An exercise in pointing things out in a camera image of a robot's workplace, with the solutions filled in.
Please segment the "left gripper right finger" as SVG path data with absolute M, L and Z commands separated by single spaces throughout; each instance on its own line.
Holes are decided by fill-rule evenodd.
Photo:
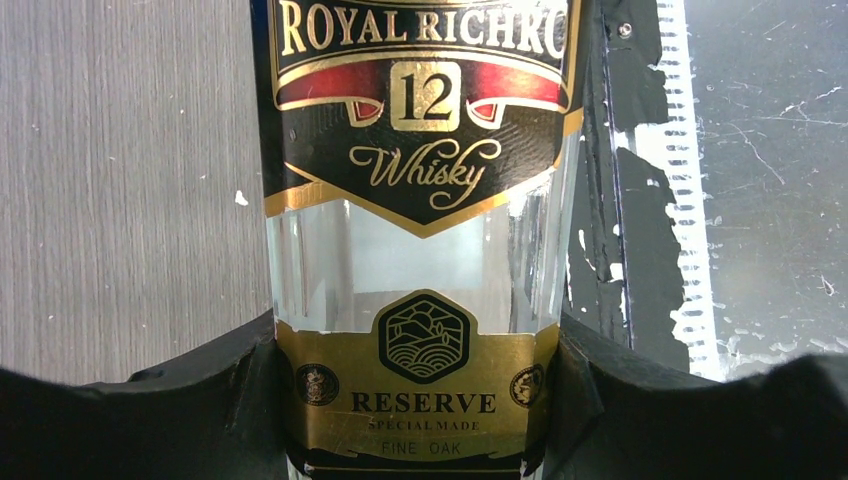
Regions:
M 548 479 L 843 479 L 847 359 L 720 383 L 561 321 Z

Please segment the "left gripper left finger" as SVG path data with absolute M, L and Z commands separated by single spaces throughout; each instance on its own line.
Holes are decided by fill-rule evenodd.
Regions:
M 1 373 L 5 479 L 283 479 L 270 313 L 124 383 Z

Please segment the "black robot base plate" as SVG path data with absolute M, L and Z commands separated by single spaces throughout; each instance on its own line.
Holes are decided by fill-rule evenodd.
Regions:
M 564 311 L 614 342 L 687 371 L 672 317 L 684 302 L 667 175 L 633 145 L 668 118 L 653 1 L 587 1 L 588 52 Z

